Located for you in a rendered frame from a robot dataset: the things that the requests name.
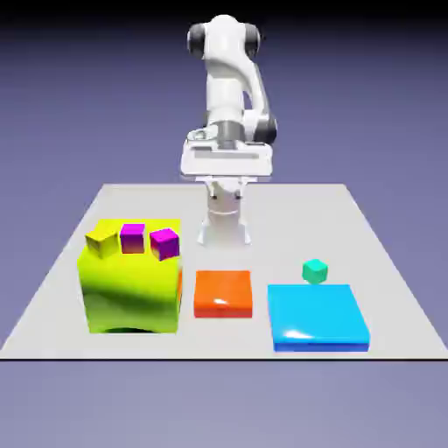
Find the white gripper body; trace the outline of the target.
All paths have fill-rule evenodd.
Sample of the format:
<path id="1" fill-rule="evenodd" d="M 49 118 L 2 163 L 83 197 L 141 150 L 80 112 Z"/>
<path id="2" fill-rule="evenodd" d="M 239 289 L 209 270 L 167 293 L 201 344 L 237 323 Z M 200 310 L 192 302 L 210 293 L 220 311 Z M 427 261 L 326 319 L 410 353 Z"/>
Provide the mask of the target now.
<path id="1" fill-rule="evenodd" d="M 270 177 L 273 149 L 267 144 L 237 142 L 231 150 L 217 142 L 185 140 L 180 171 L 186 177 Z"/>

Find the small magenta cube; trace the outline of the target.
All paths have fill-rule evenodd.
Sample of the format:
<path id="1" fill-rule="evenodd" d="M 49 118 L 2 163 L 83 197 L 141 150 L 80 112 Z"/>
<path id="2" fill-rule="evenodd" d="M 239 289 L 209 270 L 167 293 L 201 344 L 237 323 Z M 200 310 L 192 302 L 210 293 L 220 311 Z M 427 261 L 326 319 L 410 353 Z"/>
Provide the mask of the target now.
<path id="1" fill-rule="evenodd" d="M 171 228 L 150 232 L 149 237 L 151 252 L 159 261 L 179 256 L 179 235 Z"/>
<path id="2" fill-rule="evenodd" d="M 145 251 L 145 224 L 124 223 L 120 231 L 123 254 L 143 254 Z"/>

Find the small teal cube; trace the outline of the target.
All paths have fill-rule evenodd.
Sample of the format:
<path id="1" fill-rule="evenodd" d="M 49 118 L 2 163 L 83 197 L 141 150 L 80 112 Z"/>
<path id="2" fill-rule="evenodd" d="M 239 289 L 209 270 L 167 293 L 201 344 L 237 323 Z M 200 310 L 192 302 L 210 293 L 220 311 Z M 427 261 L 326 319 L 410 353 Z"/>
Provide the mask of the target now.
<path id="1" fill-rule="evenodd" d="M 309 284 L 321 284 L 327 279 L 328 266 L 319 259 L 303 263 L 302 278 Z"/>

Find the small yellow cube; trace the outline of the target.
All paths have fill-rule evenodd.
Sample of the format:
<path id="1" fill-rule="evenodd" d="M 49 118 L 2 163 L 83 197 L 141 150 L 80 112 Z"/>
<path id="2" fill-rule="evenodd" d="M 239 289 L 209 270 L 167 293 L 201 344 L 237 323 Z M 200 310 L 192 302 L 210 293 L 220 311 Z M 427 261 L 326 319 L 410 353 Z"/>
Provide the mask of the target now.
<path id="1" fill-rule="evenodd" d="M 118 251 L 117 232 L 114 229 L 95 229 L 85 235 L 87 248 L 98 258 L 112 256 Z"/>

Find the large orange box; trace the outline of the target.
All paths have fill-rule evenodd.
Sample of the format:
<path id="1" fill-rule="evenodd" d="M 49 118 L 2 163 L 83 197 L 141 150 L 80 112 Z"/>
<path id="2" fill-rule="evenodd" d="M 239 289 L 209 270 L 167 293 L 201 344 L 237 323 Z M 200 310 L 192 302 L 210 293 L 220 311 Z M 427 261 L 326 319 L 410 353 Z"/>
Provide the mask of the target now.
<path id="1" fill-rule="evenodd" d="M 202 319 L 251 319 L 253 294 L 248 270 L 198 270 L 193 313 Z"/>

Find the large lime green box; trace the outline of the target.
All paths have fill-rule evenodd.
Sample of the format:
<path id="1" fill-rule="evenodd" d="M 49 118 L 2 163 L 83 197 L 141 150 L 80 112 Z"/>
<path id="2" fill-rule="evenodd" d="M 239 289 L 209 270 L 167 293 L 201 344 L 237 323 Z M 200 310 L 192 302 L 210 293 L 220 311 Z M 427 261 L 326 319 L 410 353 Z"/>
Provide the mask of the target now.
<path id="1" fill-rule="evenodd" d="M 124 223 L 145 224 L 143 254 L 122 253 Z M 179 234 L 180 219 L 102 218 L 93 230 L 106 228 L 117 232 L 118 251 L 101 259 L 86 244 L 77 261 L 89 331 L 175 333 L 182 300 L 182 258 L 159 261 L 151 252 L 149 233 L 171 228 Z"/>

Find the large blue box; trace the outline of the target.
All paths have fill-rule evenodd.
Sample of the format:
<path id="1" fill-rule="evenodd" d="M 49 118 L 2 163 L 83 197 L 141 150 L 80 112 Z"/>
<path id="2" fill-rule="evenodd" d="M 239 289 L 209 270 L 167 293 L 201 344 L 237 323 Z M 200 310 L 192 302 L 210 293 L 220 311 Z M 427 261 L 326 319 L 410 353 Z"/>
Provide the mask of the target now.
<path id="1" fill-rule="evenodd" d="M 271 284 L 269 321 L 276 352 L 366 352 L 370 331 L 347 284 Z"/>

